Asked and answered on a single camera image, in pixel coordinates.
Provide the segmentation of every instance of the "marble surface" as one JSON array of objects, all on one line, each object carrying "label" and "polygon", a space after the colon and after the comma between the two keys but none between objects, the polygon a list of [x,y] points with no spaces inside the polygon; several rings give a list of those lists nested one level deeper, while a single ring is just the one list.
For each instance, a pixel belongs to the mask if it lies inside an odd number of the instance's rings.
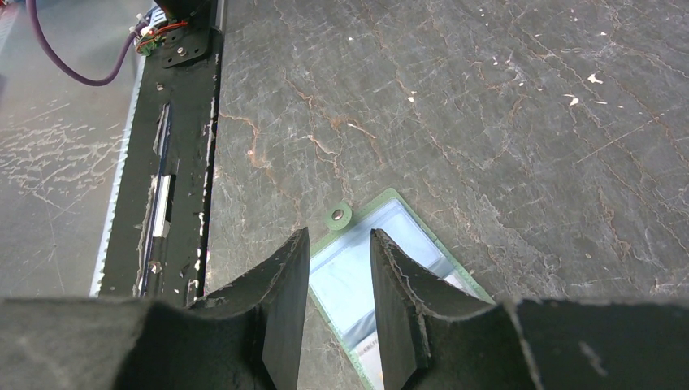
[{"label": "marble surface", "polygon": [[[686,2],[229,2],[225,39],[207,288],[394,187],[496,299],[689,296]],[[300,388],[360,386],[310,302]]]}]

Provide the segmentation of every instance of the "white paint fleck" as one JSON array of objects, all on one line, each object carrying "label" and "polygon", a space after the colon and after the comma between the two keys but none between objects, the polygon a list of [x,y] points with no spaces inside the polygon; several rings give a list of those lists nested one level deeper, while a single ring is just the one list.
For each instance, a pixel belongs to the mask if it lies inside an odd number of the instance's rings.
[{"label": "white paint fleck", "polygon": [[596,78],[596,74],[595,74],[595,73],[593,73],[592,75],[590,75],[590,76],[588,77],[587,80],[589,80],[592,84],[603,84],[603,81],[600,81],[600,80],[598,80],[598,79]]}]

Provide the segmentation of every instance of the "cable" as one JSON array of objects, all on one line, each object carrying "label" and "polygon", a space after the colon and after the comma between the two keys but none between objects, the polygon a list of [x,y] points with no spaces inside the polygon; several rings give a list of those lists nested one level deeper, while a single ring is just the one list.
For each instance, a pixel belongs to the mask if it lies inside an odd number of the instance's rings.
[{"label": "cable", "polygon": [[[33,33],[34,35],[36,35],[38,44],[41,45],[41,48],[48,56],[50,61],[52,61],[58,68],[60,68],[60,70],[67,73],[67,75],[70,76],[72,79],[77,80],[82,84],[90,85],[92,87],[101,87],[103,85],[108,85],[110,82],[112,82],[112,80],[115,79],[115,77],[119,73],[119,69],[122,67],[124,58],[127,56],[129,46],[132,44],[132,42],[134,42],[134,39],[137,37],[135,32],[131,32],[127,36],[127,40],[125,41],[122,50],[119,52],[119,57],[117,58],[115,67],[112,69],[110,74],[106,76],[106,78],[100,80],[89,79],[87,77],[80,75],[72,68],[70,68],[62,59],[60,59],[60,57],[57,55],[57,53],[55,53],[53,48],[50,47],[50,43],[48,43],[46,35],[43,34],[43,30],[41,29],[41,23],[38,21],[38,9],[36,8],[36,0],[26,0],[26,8],[28,11],[28,16],[31,19],[31,27],[33,29]],[[145,25],[142,24],[136,26],[137,31]]]}]

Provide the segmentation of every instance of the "red wire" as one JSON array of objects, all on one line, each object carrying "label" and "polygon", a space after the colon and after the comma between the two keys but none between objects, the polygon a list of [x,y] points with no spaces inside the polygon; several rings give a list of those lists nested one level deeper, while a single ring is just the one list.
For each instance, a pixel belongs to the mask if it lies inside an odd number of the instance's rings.
[{"label": "red wire", "polygon": [[149,38],[143,42],[140,42],[138,45],[136,45],[136,52],[137,53],[140,52],[142,46],[148,44],[149,42],[151,42],[153,39],[155,39],[160,34],[166,32],[166,31],[170,31],[170,30],[174,30],[174,29],[177,29],[180,27],[184,27],[187,24],[189,24],[189,22],[179,22],[179,23],[168,24],[167,26],[160,28],[158,31],[155,32],[155,34],[153,34],[151,36],[151,38]]}]

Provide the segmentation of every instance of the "scratched surface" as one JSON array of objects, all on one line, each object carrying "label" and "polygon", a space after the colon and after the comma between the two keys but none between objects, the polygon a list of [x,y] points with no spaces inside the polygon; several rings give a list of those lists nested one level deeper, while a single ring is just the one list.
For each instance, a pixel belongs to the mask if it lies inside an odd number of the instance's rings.
[{"label": "scratched surface", "polygon": [[[66,4],[39,8],[45,34],[67,63],[99,77],[110,71],[132,15],[150,3]],[[85,23],[103,15],[111,16],[105,24]],[[132,94],[133,57],[107,87],[77,84],[41,52],[23,9],[1,50],[0,296],[87,295]]]},{"label": "scratched surface", "polygon": [[[689,296],[688,12],[230,2],[207,287],[394,187],[496,299]],[[301,371],[358,386],[311,303]]]}]

